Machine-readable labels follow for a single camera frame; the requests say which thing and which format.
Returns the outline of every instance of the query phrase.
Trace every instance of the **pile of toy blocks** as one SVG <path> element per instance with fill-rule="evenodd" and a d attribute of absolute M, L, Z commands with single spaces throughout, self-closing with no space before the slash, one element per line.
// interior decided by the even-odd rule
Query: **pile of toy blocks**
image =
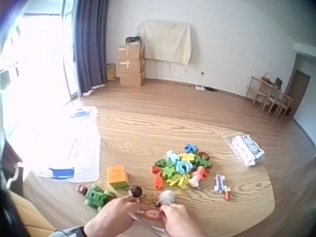
<path fill-rule="evenodd" d="M 188 185 L 198 188 L 199 182 L 208 176 L 211 164 L 209 156 L 205 152 L 198 152 L 197 146 L 187 144 L 185 153 L 179 155 L 173 151 L 166 152 L 166 159 L 158 160 L 153 166 L 155 187 L 163 188 L 163 179 L 172 187 L 178 185 L 181 189 Z"/>

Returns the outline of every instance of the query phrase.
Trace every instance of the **wood grain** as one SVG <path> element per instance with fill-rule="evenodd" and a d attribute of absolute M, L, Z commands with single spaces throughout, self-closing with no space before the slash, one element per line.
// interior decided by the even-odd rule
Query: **wood grain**
<path fill-rule="evenodd" d="M 132 185 L 156 193 L 152 163 L 164 157 L 165 151 L 180 152 L 190 142 L 212 156 L 211 176 L 225 174 L 233 189 L 232 200 L 224 201 L 212 191 L 210 177 L 202 191 L 188 189 L 178 194 L 177 201 L 198 215 L 210 236 L 232 236 L 253 225 L 238 236 L 303 236 L 309 231 L 316 209 L 316 193 L 311 188 L 316 179 L 316 149 L 294 122 L 271 118 L 249 101 L 227 93 L 155 81 L 143 87 L 121 87 L 114 82 L 74 103 L 99 110 L 98 185 L 104 185 L 107 166 L 123 163 Z M 223 136 L 237 131 L 249 133 L 266 151 L 263 165 L 246 169 L 236 159 Z M 30 174 L 24 193 L 57 228 L 83 224 L 95 215 L 83 205 L 84 197 L 76 193 L 75 184 L 66 181 Z M 152 236 L 137 224 L 124 235 Z"/>

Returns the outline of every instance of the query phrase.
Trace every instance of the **white cloth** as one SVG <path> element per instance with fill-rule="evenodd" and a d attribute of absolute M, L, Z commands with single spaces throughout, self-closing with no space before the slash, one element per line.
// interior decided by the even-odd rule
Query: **white cloth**
<path fill-rule="evenodd" d="M 188 65 L 192 51 L 190 26 L 147 20 L 139 26 L 145 58 Z"/>

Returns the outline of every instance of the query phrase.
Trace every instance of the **wooden chair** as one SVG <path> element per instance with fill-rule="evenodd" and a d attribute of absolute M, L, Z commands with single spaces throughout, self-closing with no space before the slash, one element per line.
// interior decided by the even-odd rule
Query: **wooden chair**
<path fill-rule="evenodd" d="M 268 93 L 263 91 L 263 85 L 264 85 L 264 83 L 262 80 L 257 79 L 255 77 L 251 77 L 246 98 L 248 98 L 250 91 L 253 91 L 255 93 L 253 100 L 252 100 L 252 105 L 255 104 L 258 96 L 268 97 Z"/>
<path fill-rule="evenodd" d="M 280 115 L 280 113 L 282 112 L 282 110 L 284 109 L 284 112 L 281 116 L 281 119 L 284 117 L 286 111 L 288 110 L 288 108 L 290 107 L 292 103 L 292 98 L 289 97 L 288 95 L 284 95 L 283 96 L 283 102 L 282 104 L 279 106 L 278 110 L 276 111 L 277 112 L 277 115 L 276 117 L 278 117 Z"/>
<path fill-rule="evenodd" d="M 268 97 L 267 97 L 265 103 L 263 104 L 261 110 L 264 110 L 267 103 L 270 102 L 271 105 L 270 105 L 270 108 L 268 110 L 268 114 L 271 112 L 273 105 L 277 105 L 278 108 L 276 109 L 275 114 L 274 114 L 274 116 L 276 116 L 280 106 L 282 105 L 282 103 L 284 101 L 284 96 L 285 96 L 285 94 L 283 94 L 281 91 L 279 91 L 277 89 L 270 90 Z"/>

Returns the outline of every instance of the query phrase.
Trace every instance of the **hand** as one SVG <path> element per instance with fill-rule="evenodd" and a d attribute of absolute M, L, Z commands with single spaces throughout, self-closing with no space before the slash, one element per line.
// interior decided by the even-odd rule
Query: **hand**
<path fill-rule="evenodd" d="M 206 237 L 207 235 L 198 226 L 197 221 L 191 219 L 183 205 L 162 205 L 163 221 L 166 231 L 172 237 Z"/>
<path fill-rule="evenodd" d="M 115 237 L 131 228 L 134 219 L 129 213 L 134 214 L 139 208 L 133 196 L 116 198 L 107 203 L 83 231 L 88 237 Z"/>

